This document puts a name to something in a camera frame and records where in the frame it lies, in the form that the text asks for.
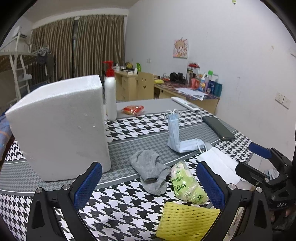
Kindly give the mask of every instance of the white pump bottle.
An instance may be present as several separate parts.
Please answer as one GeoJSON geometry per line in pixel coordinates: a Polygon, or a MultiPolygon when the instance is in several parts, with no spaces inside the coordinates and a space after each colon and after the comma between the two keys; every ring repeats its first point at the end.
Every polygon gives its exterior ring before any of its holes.
{"type": "Polygon", "coordinates": [[[113,61],[104,61],[103,64],[108,64],[105,79],[105,100],[106,100],[106,115],[109,121],[115,121],[117,118],[116,106],[116,80],[114,70],[112,69],[113,61]]]}

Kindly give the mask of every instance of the green bottle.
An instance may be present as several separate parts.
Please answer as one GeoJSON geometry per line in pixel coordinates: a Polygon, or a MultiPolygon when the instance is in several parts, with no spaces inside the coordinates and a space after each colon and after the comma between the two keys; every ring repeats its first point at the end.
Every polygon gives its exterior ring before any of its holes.
{"type": "Polygon", "coordinates": [[[141,65],[140,65],[140,63],[137,63],[137,69],[138,69],[138,72],[141,72],[141,65]]]}

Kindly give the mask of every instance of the curtain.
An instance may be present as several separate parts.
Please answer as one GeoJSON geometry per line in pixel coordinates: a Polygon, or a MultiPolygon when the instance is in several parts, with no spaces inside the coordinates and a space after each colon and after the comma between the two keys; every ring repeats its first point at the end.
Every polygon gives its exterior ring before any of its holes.
{"type": "Polygon", "coordinates": [[[124,62],[124,16],[88,15],[78,22],[74,73],[76,77],[101,75],[102,61],[124,62]]]}
{"type": "MultiPolygon", "coordinates": [[[[72,34],[74,18],[55,21],[33,29],[30,43],[49,47],[55,58],[54,77],[51,82],[59,79],[72,78],[72,34]]],[[[31,84],[47,80],[45,69],[37,63],[29,68],[33,80],[31,84]]]]}

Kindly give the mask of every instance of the wooden chair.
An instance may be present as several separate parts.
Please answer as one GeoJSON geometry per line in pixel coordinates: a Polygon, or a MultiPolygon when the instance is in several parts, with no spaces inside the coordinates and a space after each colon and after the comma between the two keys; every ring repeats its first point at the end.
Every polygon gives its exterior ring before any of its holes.
{"type": "Polygon", "coordinates": [[[137,91],[138,100],[154,99],[154,75],[138,72],[137,91]]]}

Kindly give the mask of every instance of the bed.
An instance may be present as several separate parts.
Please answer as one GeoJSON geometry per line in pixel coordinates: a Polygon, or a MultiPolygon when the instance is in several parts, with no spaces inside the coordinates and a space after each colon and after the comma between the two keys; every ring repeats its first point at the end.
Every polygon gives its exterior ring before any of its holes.
{"type": "Polygon", "coordinates": [[[21,34],[21,32],[18,32],[17,35],[15,35],[10,42],[5,44],[4,46],[1,47],[0,51],[2,51],[7,45],[12,43],[13,41],[16,41],[15,45],[15,51],[13,52],[0,52],[0,73],[7,71],[7,70],[12,70],[13,72],[13,78],[14,78],[14,84],[15,84],[15,95],[16,98],[9,101],[6,103],[6,106],[9,107],[9,105],[19,101],[22,96],[20,93],[20,89],[26,88],[27,92],[30,93],[30,88],[28,84],[28,79],[30,79],[26,73],[26,66],[36,62],[36,57],[37,53],[40,50],[47,50],[48,48],[43,48],[41,46],[33,45],[33,44],[28,44],[26,41],[25,43],[28,45],[28,52],[19,52],[17,50],[19,40],[20,38],[26,39],[27,36],[21,34]],[[22,70],[23,73],[23,78],[18,78],[17,71],[22,70]]]}

